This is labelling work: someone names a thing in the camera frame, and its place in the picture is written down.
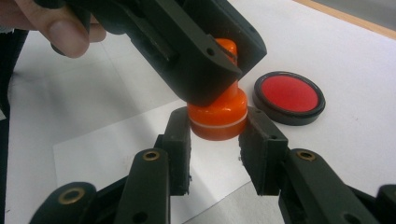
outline mounting hole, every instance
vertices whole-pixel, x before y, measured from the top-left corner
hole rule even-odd
[[[156,161],[160,158],[160,153],[157,151],[148,151],[143,155],[145,161]]]
[[[309,151],[298,151],[297,156],[305,161],[314,161],[317,157]]]
[[[215,55],[215,51],[214,51],[213,49],[211,49],[211,48],[206,49],[206,53],[207,53],[208,55],[210,55],[210,56]]]
[[[60,204],[71,204],[78,202],[85,194],[83,188],[71,188],[65,190],[61,195],[59,195],[58,203]]]
[[[344,219],[350,224],[361,224],[361,221],[350,213],[344,214]]]
[[[134,223],[144,223],[147,221],[147,219],[149,218],[148,214],[145,212],[139,212],[134,214],[134,216],[132,217],[132,221]]]

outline orange cap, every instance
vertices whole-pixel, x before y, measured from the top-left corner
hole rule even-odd
[[[217,41],[234,55],[229,58],[236,64],[235,43],[229,39]],[[212,105],[187,104],[187,108],[192,131],[206,140],[220,141],[233,138],[244,130],[248,98],[235,81]]]

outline white table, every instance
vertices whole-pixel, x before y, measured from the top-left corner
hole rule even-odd
[[[348,185],[372,195],[381,185],[396,183],[396,41],[289,0],[230,2],[268,49],[240,81],[251,105],[255,80],[278,70],[311,79],[325,95],[326,109],[314,123],[277,124],[290,148],[317,152]],[[56,148],[177,100],[126,36],[110,35],[71,60],[32,32],[15,71],[9,91],[6,223],[27,223],[59,187]],[[239,172],[240,163],[235,164],[223,174]],[[246,174],[241,176],[241,183],[248,182]],[[202,190],[203,201],[211,198],[205,194],[211,189]],[[216,195],[209,201],[222,199]],[[276,200],[256,197],[247,184],[190,223],[281,223]]]

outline human hand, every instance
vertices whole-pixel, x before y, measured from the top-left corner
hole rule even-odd
[[[94,17],[88,34],[69,7],[47,9],[33,0],[0,0],[0,26],[38,30],[70,58],[83,55],[90,42],[106,37],[105,29]]]

